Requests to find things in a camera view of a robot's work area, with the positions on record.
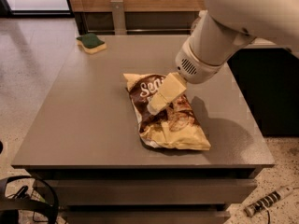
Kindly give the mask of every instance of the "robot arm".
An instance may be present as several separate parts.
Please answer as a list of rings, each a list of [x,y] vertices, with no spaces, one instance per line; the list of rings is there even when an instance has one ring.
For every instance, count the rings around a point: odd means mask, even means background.
[[[256,37],[270,40],[299,58],[299,0],[205,0],[207,12],[176,58],[190,83],[213,77]]]

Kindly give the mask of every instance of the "crumpled snack bag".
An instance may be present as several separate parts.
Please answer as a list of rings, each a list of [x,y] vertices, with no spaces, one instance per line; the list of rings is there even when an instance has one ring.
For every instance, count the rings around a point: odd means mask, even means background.
[[[150,147],[209,150],[211,145],[185,95],[156,116],[147,105],[163,83],[162,75],[124,74],[138,121],[139,135]]]

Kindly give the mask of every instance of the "speckled floor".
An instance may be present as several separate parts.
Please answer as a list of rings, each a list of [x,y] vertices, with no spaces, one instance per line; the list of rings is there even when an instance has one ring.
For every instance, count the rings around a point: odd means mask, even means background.
[[[73,19],[0,19],[0,178],[26,174],[10,163],[65,59],[74,52],[76,36]],[[265,211],[249,218],[244,207],[280,186],[299,188],[299,138],[265,140],[276,166],[257,176],[258,188],[242,204],[229,207],[232,217],[226,224],[267,223]],[[272,224],[298,224],[299,189],[269,210]]]

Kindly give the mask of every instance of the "yellow sponge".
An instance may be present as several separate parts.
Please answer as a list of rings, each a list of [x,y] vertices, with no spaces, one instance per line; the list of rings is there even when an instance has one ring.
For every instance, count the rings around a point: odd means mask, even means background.
[[[77,44],[82,46],[86,53],[94,54],[100,50],[106,49],[107,45],[95,34],[86,34],[77,37]]]

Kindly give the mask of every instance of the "gray tabletop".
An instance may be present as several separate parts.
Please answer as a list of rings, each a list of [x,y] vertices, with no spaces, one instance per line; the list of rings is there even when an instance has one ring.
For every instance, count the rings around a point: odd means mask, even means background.
[[[175,71],[186,35],[101,36],[107,49],[75,47],[12,165],[26,168],[226,168],[271,166],[273,157],[230,68],[188,85],[209,151],[152,149],[139,139],[123,73]]]

